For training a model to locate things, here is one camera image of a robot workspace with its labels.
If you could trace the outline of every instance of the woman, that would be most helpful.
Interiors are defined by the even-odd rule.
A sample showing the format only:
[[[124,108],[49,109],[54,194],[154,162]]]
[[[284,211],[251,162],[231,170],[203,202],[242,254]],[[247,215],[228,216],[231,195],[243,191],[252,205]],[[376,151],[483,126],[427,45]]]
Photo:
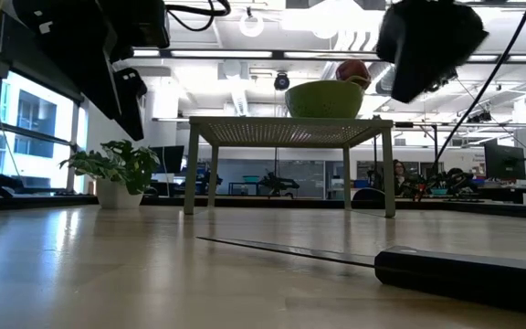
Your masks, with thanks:
[[[401,196],[401,186],[405,181],[405,165],[399,160],[393,160],[394,169],[394,194]]]

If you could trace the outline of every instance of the potted plant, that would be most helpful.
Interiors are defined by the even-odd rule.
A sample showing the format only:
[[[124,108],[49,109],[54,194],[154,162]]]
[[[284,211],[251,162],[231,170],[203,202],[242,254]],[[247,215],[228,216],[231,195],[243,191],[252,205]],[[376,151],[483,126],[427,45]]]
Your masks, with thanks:
[[[89,175],[97,181],[99,204],[107,209],[136,208],[143,192],[152,182],[152,173],[160,160],[147,147],[133,148],[130,141],[109,142],[100,145],[106,156],[99,152],[84,151],[73,154],[60,167],[68,164],[76,175]]]

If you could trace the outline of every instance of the camera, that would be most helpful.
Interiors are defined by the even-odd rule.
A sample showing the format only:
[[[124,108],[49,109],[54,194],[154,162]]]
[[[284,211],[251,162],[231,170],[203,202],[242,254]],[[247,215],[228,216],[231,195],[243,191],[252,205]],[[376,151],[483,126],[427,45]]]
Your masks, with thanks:
[[[288,74],[285,72],[279,72],[278,76],[275,78],[275,90],[284,91],[289,88],[289,78]]]

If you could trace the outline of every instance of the white table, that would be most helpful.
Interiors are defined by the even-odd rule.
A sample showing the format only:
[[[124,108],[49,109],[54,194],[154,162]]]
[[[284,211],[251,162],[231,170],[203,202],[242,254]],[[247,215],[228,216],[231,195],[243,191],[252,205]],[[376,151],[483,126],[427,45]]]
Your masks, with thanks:
[[[393,146],[390,120],[294,119],[257,117],[191,117],[184,213],[194,214],[198,140],[212,146],[210,186],[216,186],[220,147],[281,147],[342,149],[344,186],[351,183],[350,149],[381,134],[383,136],[385,216],[395,216]],[[208,206],[215,205],[216,189],[208,189]],[[351,190],[344,189],[344,207],[351,210]]]

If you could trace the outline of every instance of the ball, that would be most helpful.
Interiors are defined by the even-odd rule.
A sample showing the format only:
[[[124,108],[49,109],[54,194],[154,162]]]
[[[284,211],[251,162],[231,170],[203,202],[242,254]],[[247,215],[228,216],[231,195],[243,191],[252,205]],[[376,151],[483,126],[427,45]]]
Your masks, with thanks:
[[[359,59],[348,59],[345,60],[337,69],[336,69],[336,79],[337,80],[347,80],[350,77],[361,77],[365,80],[352,80],[351,82],[358,84],[364,90],[366,90],[371,85],[371,74],[369,70],[364,65],[364,62]]]

